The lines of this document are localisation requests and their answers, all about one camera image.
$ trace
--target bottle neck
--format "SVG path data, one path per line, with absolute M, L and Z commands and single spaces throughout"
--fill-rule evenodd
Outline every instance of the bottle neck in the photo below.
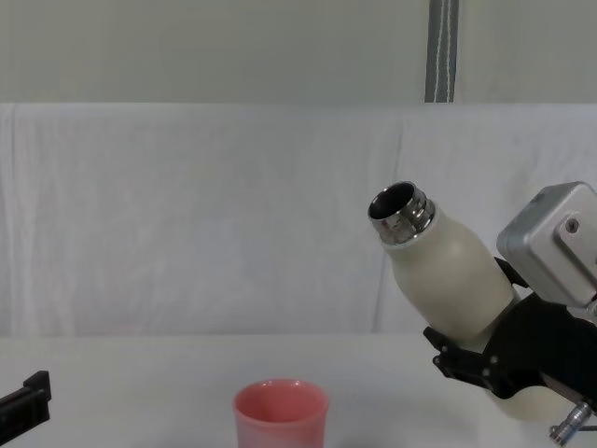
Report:
M 411 182 L 398 182 L 378 194 L 368 209 L 373 227 L 386 245 L 403 245 L 431 224 L 433 201 Z

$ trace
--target bottle opening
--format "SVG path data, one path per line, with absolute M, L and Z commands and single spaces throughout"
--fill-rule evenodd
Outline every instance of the bottle opening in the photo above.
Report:
M 369 205 L 368 215 L 371 219 L 386 219 L 402 210 L 410 202 L 415 186 L 410 182 L 399 182 L 388 187 Z

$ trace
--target white wall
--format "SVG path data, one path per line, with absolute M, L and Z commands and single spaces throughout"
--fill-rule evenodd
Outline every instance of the white wall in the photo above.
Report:
M 461 2 L 457 98 L 465 103 L 597 102 L 597 2 Z
M 2 0 L 0 102 L 423 99 L 421 0 Z

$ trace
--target screw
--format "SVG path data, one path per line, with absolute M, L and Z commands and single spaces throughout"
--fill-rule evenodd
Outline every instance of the screw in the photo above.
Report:
M 578 219 L 576 219 L 575 217 L 571 217 L 570 219 L 568 219 L 566 221 L 566 230 L 569 233 L 578 232 L 579 227 L 580 227 L 580 223 L 578 222 Z

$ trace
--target cup rim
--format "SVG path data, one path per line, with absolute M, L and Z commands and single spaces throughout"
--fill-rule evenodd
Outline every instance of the cup rim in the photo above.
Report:
M 293 420 L 292 422 L 266 422 L 264 420 L 259 420 L 259 419 L 250 417 L 250 416 L 246 415 L 245 413 L 242 413 L 238 408 L 238 400 L 239 400 L 241 394 L 244 391 L 246 391 L 247 389 L 249 389 L 250 387 L 253 387 L 256 385 L 261 385 L 261 384 L 267 383 L 267 382 L 272 382 L 272 383 L 299 382 L 299 383 L 302 383 L 309 387 L 312 387 L 321 393 L 322 397 L 324 398 L 323 405 L 313 415 L 310 415 L 305 418 L 301 418 L 300 420 Z M 251 383 L 250 385 L 246 385 L 245 387 L 243 387 L 234 396 L 234 401 L 232 402 L 232 404 L 233 404 L 233 408 L 234 408 L 234 414 L 236 415 L 236 417 L 240 420 L 243 420 L 246 423 L 250 423 L 252 425 L 256 425 L 256 426 L 260 426 L 260 427 L 300 427 L 300 426 L 304 425 L 305 423 L 309 423 L 311 421 L 317 420 L 317 419 L 321 418 L 323 415 L 326 415 L 327 410 L 329 409 L 329 396 L 327 395 L 326 391 L 321 386 L 316 385 L 315 383 L 311 383 L 309 381 L 300 380 L 298 378 L 268 378 L 266 380 L 255 381 L 254 383 Z

